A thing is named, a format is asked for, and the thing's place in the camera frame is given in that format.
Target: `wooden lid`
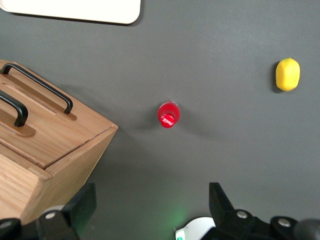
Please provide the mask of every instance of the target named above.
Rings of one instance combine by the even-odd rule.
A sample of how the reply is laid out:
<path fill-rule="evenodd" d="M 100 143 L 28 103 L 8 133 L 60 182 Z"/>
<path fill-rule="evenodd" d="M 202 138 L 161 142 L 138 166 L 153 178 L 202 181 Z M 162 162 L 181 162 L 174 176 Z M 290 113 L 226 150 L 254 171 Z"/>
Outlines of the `wooden lid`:
<path fill-rule="evenodd" d="M 0 61 L 0 68 L 7 61 Z M 66 102 L 16 69 L 0 75 L 0 90 L 21 102 L 28 111 L 25 125 L 4 123 L 17 117 L 17 111 L 0 100 L 0 143 L 15 151 L 42 169 L 47 168 L 68 153 L 103 133 L 114 124 L 31 72 L 51 87 L 63 93 L 73 102 L 69 114 L 65 114 Z M 21 128 L 34 130 L 33 134 L 20 134 Z"/>

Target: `wooden box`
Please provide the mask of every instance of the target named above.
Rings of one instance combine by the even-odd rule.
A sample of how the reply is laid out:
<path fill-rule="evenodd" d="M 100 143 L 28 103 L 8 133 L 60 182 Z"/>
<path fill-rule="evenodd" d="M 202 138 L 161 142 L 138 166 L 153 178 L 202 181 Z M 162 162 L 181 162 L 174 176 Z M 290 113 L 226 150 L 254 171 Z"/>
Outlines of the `wooden box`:
<path fill-rule="evenodd" d="M 70 200 L 118 126 L 17 63 L 0 69 L 0 219 L 26 224 Z"/>

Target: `yellow object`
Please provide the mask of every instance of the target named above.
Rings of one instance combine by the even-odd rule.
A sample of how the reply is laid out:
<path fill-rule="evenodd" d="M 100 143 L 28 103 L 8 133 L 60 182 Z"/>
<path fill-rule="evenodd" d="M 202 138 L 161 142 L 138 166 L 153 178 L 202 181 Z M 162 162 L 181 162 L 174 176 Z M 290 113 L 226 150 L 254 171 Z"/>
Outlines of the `yellow object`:
<path fill-rule="evenodd" d="M 275 70 L 276 86 L 288 92 L 298 86 L 300 78 L 299 63 L 292 58 L 281 60 Z"/>

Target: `screw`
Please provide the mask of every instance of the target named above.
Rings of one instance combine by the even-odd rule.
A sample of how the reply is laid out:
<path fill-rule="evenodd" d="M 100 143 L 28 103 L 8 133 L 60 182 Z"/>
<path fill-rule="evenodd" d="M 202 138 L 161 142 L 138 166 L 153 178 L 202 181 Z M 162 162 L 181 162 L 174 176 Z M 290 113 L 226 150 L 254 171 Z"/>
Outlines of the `screw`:
<path fill-rule="evenodd" d="M 247 213 L 244 211 L 238 211 L 236 215 L 241 219 L 246 219 L 248 217 Z"/>
<path fill-rule="evenodd" d="M 52 219 L 55 215 L 55 212 L 48 213 L 47 215 L 45 215 L 45 219 Z"/>
<path fill-rule="evenodd" d="M 11 224 L 12 224 L 11 221 L 6 221 L 6 222 L 4 222 L 4 223 L 2 223 L 2 224 L 0 225 L 0 229 L 5 229 L 5 228 L 11 226 Z"/>
<path fill-rule="evenodd" d="M 291 226 L 290 222 L 287 219 L 284 219 L 284 218 L 280 218 L 278 220 L 278 224 L 280 224 L 281 226 L 286 227 L 286 228 Z"/>

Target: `white board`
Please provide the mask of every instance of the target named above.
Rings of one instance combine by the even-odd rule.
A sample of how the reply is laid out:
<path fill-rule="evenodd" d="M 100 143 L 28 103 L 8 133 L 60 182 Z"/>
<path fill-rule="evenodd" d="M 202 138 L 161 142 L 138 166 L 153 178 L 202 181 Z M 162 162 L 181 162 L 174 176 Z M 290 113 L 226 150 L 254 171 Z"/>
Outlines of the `white board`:
<path fill-rule="evenodd" d="M 131 24 L 141 0 L 0 0 L 0 8 L 17 14 Z"/>

